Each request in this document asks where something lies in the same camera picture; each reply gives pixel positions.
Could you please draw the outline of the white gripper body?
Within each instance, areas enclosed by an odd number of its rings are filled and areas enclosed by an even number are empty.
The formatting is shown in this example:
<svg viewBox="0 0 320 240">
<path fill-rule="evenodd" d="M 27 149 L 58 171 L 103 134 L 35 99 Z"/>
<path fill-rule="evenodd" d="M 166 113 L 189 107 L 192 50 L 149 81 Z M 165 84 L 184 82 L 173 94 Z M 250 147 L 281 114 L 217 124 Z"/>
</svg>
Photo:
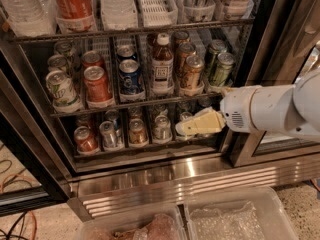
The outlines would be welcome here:
<svg viewBox="0 0 320 240">
<path fill-rule="evenodd" d="M 255 127 L 251 115 L 251 103 L 260 85 L 233 88 L 220 102 L 220 111 L 227 126 L 234 132 L 254 133 Z"/>
</svg>

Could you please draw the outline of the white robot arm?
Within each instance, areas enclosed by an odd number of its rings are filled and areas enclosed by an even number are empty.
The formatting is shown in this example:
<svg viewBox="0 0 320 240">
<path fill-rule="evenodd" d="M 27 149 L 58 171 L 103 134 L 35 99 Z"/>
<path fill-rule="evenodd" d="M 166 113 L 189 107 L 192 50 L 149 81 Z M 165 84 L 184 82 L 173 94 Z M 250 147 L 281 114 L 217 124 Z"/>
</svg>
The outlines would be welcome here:
<svg viewBox="0 0 320 240">
<path fill-rule="evenodd" d="M 277 86 L 225 88 L 218 111 L 205 108 L 176 124 L 183 135 L 234 132 L 275 132 L 320 141 L 320 70 L 307 73 L 297 83 Z"/>
</svg>

